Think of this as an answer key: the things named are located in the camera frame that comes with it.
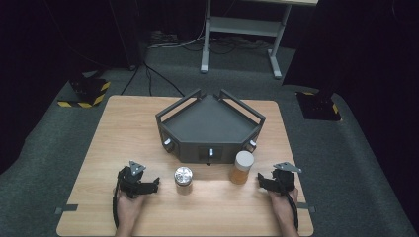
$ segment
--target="human hand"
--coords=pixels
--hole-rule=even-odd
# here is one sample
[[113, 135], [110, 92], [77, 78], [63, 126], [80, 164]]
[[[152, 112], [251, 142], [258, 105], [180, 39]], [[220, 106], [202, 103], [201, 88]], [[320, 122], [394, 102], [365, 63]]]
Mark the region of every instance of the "human hand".
[[116, 237], [130, 237], [135, 222], [141, 213], [141, 206], [146, 195], [137, 198], [129, 198], [125, 192], [118, 190], [117, 193], [117, 215], [120, 225], [118, 226]]
[[[268, 191], [268, 193], [271, 197], [272, 208], [274, 210], [275, 216], [278, 219], [278, 222], [280, 223], [283, 236], [298, 236], [298, 233], [293, 224], [293, 210], [287, 197], [281, 196], [281, 194], [272, 191]], [[293, 202], [297, 204], [298, 189], [295, 188], [293, 191], [290, 191], [289, 194]]]

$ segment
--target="desk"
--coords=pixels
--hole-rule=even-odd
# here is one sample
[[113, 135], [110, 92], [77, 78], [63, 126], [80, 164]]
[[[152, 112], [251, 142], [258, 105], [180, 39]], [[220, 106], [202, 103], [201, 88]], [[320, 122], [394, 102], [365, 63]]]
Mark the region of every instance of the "desk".
[[[157, 194], [143, 205], [134, 236], [278, 236], [280, 229], [268, 193], [259, 188], [260, 172], [271, 178], [273, 164], [290, 162], [293, 155], [278, 105], [272, 101], [243, 101], [266, 117], [253, 153], [255, 163], [245, 185], [228, 180], [232, 164], [187, 164], [194, 172], [193, 191], [176, 192], [174, 172], [184, 166], [161, 145], [155, 115], [179, 100], [163, 97], [113, 96], [107, 103], [67, 204], [57, 226], [60, 236], [113, 236], [113, 188], [118, 171], [129, 160], [146, 170], [142, 180], [160, 177]], [[305, 202], [298, 174], [298, 202]], [[298, 210], [299, 234], [313, 226], [307, 209]]]
[[209, 70], [209, 39], [210, 32], [247, 34], [256, 36], [275, 37], [273, 49], [268, 49], [268, 56], [271, 61], [272, 70], [275, 78], [282, 78], [281, 69], [278, 65], [277, 52], [283, 37], [284, 29], [287, 25], [287, 19], [292, 5], [315, 6], [317, 0], [251, 0], [255, 2], [270, 2], [286, 4], [286, 10], [280, 22], [256, 21], [247, 19], [212, 17], [210, 15], [210, 1], [207, 0], [206, 11], [206, 32], [203, 47], [203, 58], [201, 61], [201, 72], [207, 73]]

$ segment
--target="black robotic device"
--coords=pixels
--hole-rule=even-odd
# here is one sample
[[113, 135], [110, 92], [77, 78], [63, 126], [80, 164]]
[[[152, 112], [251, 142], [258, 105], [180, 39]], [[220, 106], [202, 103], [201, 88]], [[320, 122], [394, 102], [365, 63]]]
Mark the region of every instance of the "black robotic device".
[[232, 164], [239, 151], [256, 149], [265, 117], [225, 90], [207, 96], [197, 89], [156, 120], [164, 149], [181, 162]]
[[293, 172], [301, 173], [302, 170], [293, 166], [289, 162], [274, 165], [275, 170], [272, 172], [274, 180], [265, 179], [263, 175], [258, 173], [259, 186], [265, 190], [279, 193], [286, 196], [293, 210], [293, 224], [298, 229], [298, 211], [296, 203], [291, 198], [289, 192], [295, 189], [295, 175]]
[[117, 227], [120, 224], [117, 215], [118, 190], [125, 192], [129, 198], [137, 198], [139, 195], [157, 193], [160, 178], [155, 179], [152, 183], [143, 183], [141, 178], [144, 174], [144, 170], [145, 166], [129, 161], [129, 167], [125, 166], [118, 172], [117, 186], [115, 187], [113, 197], [113, 214], [115, 225]]

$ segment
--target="glass jar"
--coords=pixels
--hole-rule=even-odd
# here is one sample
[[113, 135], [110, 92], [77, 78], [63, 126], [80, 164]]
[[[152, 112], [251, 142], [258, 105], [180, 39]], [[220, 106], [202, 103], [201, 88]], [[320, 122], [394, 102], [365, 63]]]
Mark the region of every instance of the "glass jar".
[[230, 170], [230, 181], [236, 185], [243, 185], [246, 183], [250, 168], [252, 167], [254, 161], [255, 158], [252, 153], [248, 151], [238, 152], [234, 165]]

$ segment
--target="gray carpet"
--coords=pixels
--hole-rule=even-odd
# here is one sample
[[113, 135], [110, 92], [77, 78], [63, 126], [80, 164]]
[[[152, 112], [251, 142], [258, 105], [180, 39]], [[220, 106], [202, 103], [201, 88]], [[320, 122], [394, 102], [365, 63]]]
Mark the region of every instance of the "gray carpet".
[[[228, 48], [214, 44], [211, 49]], [[283, 73], [293, 53], [280, 48]], [[207, 74], [200, 73], [198, 51], [155, 48], [145, 61], [185, 94], [196, 88], [213, 94], [222, 88], [239, 99], [278, 102], [295, 163], [303, 170], [306, 200], [316, 210], [311, 213], [313, 236], [417, 236], [346, 103], [334, 95], [342, 121], [304, 119], [294, 92], [313, 90], [275, 80], [266, 48], [211, 53]], [[0, 176], [1, 237], [56, 236], [60, 214], [55, 211], [66, 204], [106, 102], [122, 92], [132, 74], [124, 69], [105, 72], [111, 87], [96, 108], [61, 108], [51, 102], [20, 158]], [[169, 83], [151, 74], [153, 96], [180, 97]], [[141, 66], [125, 95], [148, 96], [148, 85]], [[64, 89], [57, 98], [65, 95]]]

